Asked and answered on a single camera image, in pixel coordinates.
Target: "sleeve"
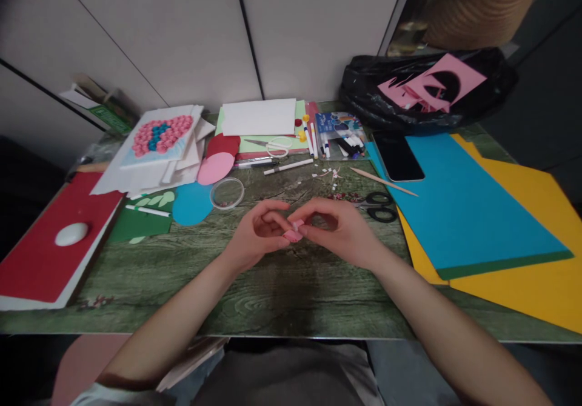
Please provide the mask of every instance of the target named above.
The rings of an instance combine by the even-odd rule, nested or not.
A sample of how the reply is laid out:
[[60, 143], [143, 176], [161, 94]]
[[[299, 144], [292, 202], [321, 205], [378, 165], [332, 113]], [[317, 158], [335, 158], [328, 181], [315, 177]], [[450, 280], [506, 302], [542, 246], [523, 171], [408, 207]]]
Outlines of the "sleeve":
[[172, 406], [175, 400], [156, 391], [124, 391], [94, 383], [71, 406]]

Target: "forearm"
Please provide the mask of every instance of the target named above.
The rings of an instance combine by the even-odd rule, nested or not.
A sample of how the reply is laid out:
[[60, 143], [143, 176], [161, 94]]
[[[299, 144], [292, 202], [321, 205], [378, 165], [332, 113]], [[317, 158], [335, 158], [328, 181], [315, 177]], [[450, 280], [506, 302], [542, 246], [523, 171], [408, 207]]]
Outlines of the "forearm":
[[186, 350], [237, 271], [221, 255], [164, 304], [123, 345], [97, 381], [108, 387], [155, 388]]
[[477, 404], [551, 404], [531, 375], [472, 318], [388, 249], [374, 274], [445, 379]]

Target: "smartphone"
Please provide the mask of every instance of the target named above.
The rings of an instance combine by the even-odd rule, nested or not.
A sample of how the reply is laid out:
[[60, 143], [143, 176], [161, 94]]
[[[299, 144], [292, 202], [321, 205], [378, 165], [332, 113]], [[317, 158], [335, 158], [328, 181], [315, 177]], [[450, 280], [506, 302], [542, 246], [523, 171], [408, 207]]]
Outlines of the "smartphone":
[[424, 172], [404, 135], [396, 131], [376, 131], [372, 139], [378, 147], [384, 171], [393, 182], [424, 180]]

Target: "white scissors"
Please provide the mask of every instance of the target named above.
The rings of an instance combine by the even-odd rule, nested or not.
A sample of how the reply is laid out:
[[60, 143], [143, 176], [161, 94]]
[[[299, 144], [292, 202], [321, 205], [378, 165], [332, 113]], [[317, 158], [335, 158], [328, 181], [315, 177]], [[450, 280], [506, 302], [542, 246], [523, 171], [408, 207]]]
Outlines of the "white scissors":
[[[286, 141], [289, 141], [289, 144], [286, 145], [282, 144], [280, 141], [277, 142], [277, 139], [284, 139]], [[257, 141], [256, 139], [245, 139], [245, 141], [251, 142], [256, 145], [264, 145], [265, 148], [267, 149], [267, 153], [269, 154], [269, 156], [273, 156], [274, 158], [284, 158], [289, 154], [289, 149], [293, 146], [293, 140], [289, 136], [277, 136], [271, 139], [269, 142]], [[271, 153], [271, 150], [281, 150], [281, 151], [284, 150], [284, 153], [278, 153], [277, 155], [274, 155], [273, 153]]]

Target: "hand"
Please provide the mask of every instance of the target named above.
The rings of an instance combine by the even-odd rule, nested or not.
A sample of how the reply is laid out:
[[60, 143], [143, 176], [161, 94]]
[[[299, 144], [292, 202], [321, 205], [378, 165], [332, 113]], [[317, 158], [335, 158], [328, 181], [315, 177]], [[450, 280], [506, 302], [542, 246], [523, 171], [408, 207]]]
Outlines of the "hand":
[[[311, 226], [315, 215], [321, 215], [329, 230]], [[314, 198], [289, 216], [289, 221], [299, 219], [306, 223], [299, 228], [303, 236], [350, 264], [374, 272], [385, 263], [382, 254], [388, 249], [376, 238], [352, 203]]]
[[263, 200], [242, 217], [223, 252], [227, 262], [238, 272], [252, 268], [265, 253], [289, 245], [289, 241], [281, 235], [293, 226], [277, 209], [287, 210], [289, 204], [278, 200]]

